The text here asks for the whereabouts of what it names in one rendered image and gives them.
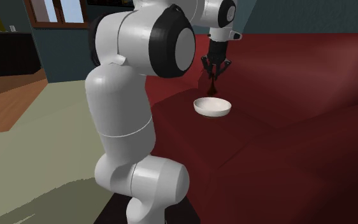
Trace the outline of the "dark robot stand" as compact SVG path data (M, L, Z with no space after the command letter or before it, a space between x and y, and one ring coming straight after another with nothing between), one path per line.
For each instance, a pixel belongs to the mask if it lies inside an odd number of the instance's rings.
M127 224L126 208L130 197L113 194L94 224ZM166 224L200 224L200 218L185 197L178 204L165 209Z

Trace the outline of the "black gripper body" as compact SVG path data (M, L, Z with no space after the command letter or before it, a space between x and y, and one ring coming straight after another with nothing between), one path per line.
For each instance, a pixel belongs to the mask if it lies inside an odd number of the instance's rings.
M209 65L221 65L221 63L228 65L229 63L226 61L227 47L227 41L214 41L211 39L207 53Z

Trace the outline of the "brown framed window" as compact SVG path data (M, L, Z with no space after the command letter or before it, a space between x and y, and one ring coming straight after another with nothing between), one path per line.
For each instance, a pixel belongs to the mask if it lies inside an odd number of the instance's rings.
M86 0L23 0L33 28L86 29Z

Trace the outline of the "red sofa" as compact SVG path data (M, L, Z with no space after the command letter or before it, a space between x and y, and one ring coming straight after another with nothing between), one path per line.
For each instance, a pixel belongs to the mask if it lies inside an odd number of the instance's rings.
M190 175L199 224L358 224L358 34L245 34L216 81L228 115L193 103L211 81L147 78L153 154Z

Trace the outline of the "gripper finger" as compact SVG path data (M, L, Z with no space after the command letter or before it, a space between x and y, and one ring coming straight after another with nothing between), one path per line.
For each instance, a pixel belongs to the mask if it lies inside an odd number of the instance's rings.
M217 64L215 68L215 80L231 65L231 61L226 59L221 64Z
M202 56L201 61L202 61L204 70L206 70L206 72L208 74L208 78L209 79L213 78L213 76L214 76L214 74L213 74L213 64L208 61L207 56Z

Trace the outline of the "black cabinet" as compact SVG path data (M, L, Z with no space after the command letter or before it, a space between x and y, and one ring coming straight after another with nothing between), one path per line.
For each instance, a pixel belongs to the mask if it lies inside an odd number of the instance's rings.
M0 32L0 76L34 74L41 69L29 32Z

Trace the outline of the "dark brown slender object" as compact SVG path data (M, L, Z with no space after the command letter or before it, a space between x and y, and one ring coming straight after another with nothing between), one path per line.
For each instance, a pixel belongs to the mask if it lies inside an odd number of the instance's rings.
M208 94L209 96L213 96L213 95L215 95L216 93L217 93L217 89L215 88L215 79L212 78L212 79L211 79L210 87L209 87L209 89L208 89L208 91L207 91L207 94Z

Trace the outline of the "white bowl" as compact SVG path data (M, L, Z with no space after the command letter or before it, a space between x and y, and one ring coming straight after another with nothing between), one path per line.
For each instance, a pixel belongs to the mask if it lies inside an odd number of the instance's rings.
M232 108L229 101L217 97L201 97L196 99L193 105L198 114L207 117L226 116Z

